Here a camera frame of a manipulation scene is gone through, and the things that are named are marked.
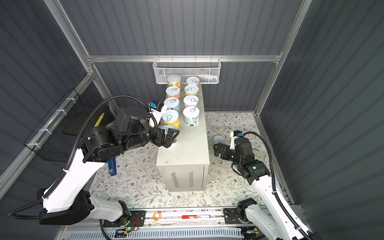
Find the silver top can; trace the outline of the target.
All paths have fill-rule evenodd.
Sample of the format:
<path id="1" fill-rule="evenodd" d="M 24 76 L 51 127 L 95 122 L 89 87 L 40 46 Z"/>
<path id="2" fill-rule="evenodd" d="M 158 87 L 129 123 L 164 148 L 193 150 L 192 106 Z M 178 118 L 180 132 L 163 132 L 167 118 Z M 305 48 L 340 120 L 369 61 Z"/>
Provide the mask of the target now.
<path id="1" fill-rule="evenodd" d="M 175 132 L 176 128 L 172 125 L 163 125 L 160 127 L 160 129 L 164 130 L 164 134 L 165 134 L 165 143 L 168 143 L 170 140 L 172 140 L 172 138 L 174 136 L 176 136 L 178 133 Z M 171 138 L 168 138 L 167 135 L 169 134 L 169 130 L 172 129 L 171 131 Z"/>
<path id="2" fill-rule="evenodd" d="M 184 122 L 189 127 L 195 127 L 199 124 L 200 110 L 198 107 L 189 106 L 183 110 Z"/>
<path id="3" fill-rule="evenodd" d="M 166 110 L 162 115 L 162 120 L 165 125 L 171 125 L 176 129 L 180 126 L 179 113 L 176 110 Z"/>
<path id="4" fill-rule="evenodd" d="M 180 113 L 180 100 L 176 97 L 166 98 L 164 101 L 164 105 L 167 107 L 167 110 L 175 110 Z"/>

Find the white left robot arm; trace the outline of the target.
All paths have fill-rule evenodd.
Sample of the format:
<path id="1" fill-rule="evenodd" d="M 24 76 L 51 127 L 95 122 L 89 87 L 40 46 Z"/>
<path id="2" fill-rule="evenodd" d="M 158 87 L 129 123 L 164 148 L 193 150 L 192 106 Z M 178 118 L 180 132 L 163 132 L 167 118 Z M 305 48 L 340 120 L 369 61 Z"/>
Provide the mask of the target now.
<path id="1" fill-rule="evenodd" d="M 165 131 L 158 126 L 167 110 L 159 101 L 141 104 L 138 108 L 120 108 L 107 126 L 95 126 L 96 115 L 106 104 L 107 101 L 98 104 L 81 126 L 60 176 L 40 192 L 38 200 L 11 211 L 10 218 L 28 220 L 30 216 L 23 211 L 42 205 L 35 217 L 41 225 L 68 226 L 86 219 L 110 222 L 119 227 L 134 224 L 124 201 L 98 199 L 84 190 L 84 186 L 112 158 L 148 143 L 169 148 L 180 132 L 176 129 Z"/>

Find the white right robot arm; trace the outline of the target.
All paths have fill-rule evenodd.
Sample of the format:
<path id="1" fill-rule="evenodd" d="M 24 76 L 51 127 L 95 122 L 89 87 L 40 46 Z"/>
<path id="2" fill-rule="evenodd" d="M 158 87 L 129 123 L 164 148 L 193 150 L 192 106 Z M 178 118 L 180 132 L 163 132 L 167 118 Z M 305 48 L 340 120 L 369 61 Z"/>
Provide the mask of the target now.
<path id="1" fill-rule="evenodd" d="M 273 166 L 255 158 L 250 132 L 231 133 L 231 144 L 217 143 L 214 154 L 222 160 L 232 162 L 233 171 L 243 177 L 255 189 L 270 214 L 266 215 L 253 198 L 238 202 L 237 215 L 241 222 L 254 224 L 269 240 L 311 240 L 312 231 L 292 210 L 291 206 L 276 187 Z"/>

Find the peach label food can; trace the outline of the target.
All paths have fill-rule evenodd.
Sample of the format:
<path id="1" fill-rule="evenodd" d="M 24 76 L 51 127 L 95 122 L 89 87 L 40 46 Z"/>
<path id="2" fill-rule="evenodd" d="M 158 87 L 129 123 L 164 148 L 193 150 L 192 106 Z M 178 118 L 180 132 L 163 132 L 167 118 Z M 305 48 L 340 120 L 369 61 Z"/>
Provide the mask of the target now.
<path id="1" fill-rule="evenodd" d="M 167 98 L 177 98 L 178 100 L 181 99 L 181 89 L 179 87 L 168 87 L 166 89 L 166 97 Z"/>

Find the pink label food can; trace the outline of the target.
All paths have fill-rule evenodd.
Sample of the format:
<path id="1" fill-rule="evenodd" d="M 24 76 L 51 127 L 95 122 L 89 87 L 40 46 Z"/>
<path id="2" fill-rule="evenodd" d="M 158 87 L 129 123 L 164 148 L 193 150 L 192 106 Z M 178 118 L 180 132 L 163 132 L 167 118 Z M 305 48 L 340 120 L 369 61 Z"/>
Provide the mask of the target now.
<path id="1" fill-rule="evenodd" d="M 188 86 L 199 87 L 200 86 L 200 79 L 197 78 L 197 77 L 189 77 L 189 78 L 186 79 L 186 84 Z"/>

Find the green label food can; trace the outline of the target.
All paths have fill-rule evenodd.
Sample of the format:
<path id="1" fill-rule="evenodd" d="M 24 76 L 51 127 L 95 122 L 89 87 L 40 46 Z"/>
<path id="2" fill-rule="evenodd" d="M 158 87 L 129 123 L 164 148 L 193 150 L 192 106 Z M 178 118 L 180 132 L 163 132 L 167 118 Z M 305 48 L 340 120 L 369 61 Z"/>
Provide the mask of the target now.
<path id="1" fill-rule="evenodd" d="M 187 85 L 184 88 L 186 96 L 198 96 L 199 95 L 199 87 L 195 85 Z"/>

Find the orange yellow label can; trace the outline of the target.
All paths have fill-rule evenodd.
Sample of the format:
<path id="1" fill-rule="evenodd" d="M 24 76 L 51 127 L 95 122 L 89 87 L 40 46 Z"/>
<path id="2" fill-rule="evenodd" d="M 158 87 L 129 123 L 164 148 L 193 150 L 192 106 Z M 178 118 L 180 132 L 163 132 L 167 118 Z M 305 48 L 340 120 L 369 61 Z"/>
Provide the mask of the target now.
<path id="1" fill-rule="evenodd" d="M 167 80 L 168 87 L 178 87 L 179 89 L 181 89 L 182 87 L 181 76 L 177 74 L 171 74 L 167 76 L 166 80 Z"/>

